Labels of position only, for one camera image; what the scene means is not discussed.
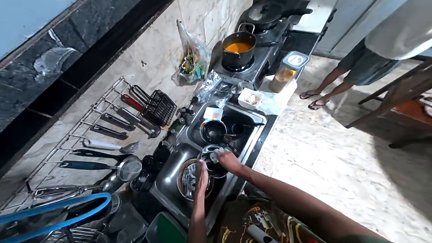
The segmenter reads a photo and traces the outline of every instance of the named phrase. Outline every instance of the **stainless steel sink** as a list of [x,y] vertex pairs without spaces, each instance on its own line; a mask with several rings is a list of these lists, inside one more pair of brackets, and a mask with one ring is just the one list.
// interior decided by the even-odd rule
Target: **stainless steel sink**
[[[177,188],[177,176],[181,165],[191,158],[196,158],[205,142],[201,139],[199,128],[204,121],[203,115],[207,107],[217,107],[209,102],[192,106],[196,111],[191,124],[183,127],[176,137],[177,151],[170,154],[150,192],[185,226],[189,227],[189,217],[192,214],[193,202],[185,199]],[[223,115],[236,122],[266,123],[264,116],[246,110],[240,106],[228,103],[223,109]],[[245,164],[251,154],[264,126],[248,127],[242,137],[231,145],[239,153],[238,160]],[[212,193],[205,200],[207,232],[210,232],[216,217],[230,194],[237,177],[231,173],[221,179],[215,179]]]

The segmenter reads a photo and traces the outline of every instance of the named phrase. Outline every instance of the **blue hose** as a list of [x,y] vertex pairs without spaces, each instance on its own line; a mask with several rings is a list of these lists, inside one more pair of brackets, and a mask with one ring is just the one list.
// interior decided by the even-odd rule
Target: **blue hose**
[[5,240],[0,240],[0,243],[18,243],[18,242],[22,242],[28,239],[31,239],[33,237],[42,235],[42,234],[46,234],[46,233],[50,233],[51,231],[54,230],[58,230],[60,228],[69,226],[71,224],[74,224],[78,221],[81,221],[89,216],[92,216],[93,214],[99,212],[101,209],[103,209],[104,207],[106,207],[106,205],[108,205],[108,203],[111,200],[111,194],[107,193],[107,192],[102,192],[102,193],[96,193],[96,194],[92,194],[92,195],[87,195],[87,196],[83,196],[83,197],[79,197],[79,198],[71,198],[71,199],[67,199],[64,201],[58,201],[52,204],[48,204],[45,206],[41,206],[41,207],[37,207],[37,208],[30,208],[30,209],[25,209],[25,210],[21,210],[18,211],[16,213],[12,213],[12,214],[7,214],[4,216],[0,216],[0,224],[3,223],[7,223],[10,221],[14,221],[14,220],[18,220],[18,219],[22,219],[25,217],[30,217],[33,215],[37,215],[37,214],[41,214],[41,213],[45,213],[54,209],[58,209],[58,208],[64,208],[66,206],[69,205],[73,205],[75,203],[80,203],[80,202],[84,202],[84,201],[88,201],[88,200],[93,200],[96,198],[106,198],[105,202],[103,202],[102,204],[100,204],[98,207],[96,207],[93,210],[90,210],[89,212],[80,215],[78,217],[51,225],[51,226],[47,226],[32,232],[28,232],[28,233],[24,233],[24,234],[19,234],[10,238],[7,238]]

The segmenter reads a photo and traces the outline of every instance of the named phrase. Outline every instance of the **tiled floor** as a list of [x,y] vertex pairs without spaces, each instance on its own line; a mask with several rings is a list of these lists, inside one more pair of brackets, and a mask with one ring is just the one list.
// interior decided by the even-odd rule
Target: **tiled floor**
[[255,169],[297,186],[393,242],[432,242],[431,146],[389,148],[407,130],[382,118],[344,127],[379,105],[372,100],[359,106],[359,100],[419,62],[404,62],[376,83],[340,94],[324,109],[309,110],[314,99],[301,100],[299,94],[317,87],[337,63],[312,57]]

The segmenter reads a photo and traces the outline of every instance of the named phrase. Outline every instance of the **red handle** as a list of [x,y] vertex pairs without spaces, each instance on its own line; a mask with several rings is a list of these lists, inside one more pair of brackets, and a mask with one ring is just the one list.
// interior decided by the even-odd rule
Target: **red handle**
[[141,112],[141,111],[144,110],[144,107],[143,107],[141,104],[139,104],[136,100],[134,100],[132,97],[130,97],[130,96],[127,95],[127,94],[123,94],[123,95],[121,95],[121,98],[120,98],[120,99],[121,99],[124,103],[126,103],[128,106],[134,108],[135,110],[137,110],[137,111],[139,111],[139,112]]

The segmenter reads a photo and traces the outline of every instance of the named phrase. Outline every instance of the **white shirt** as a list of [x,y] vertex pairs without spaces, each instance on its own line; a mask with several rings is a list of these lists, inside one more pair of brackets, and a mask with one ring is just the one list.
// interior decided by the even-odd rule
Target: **white shirt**
[[432,0],[408,0],[366,36],[366,47],[393,60],[432,46]]

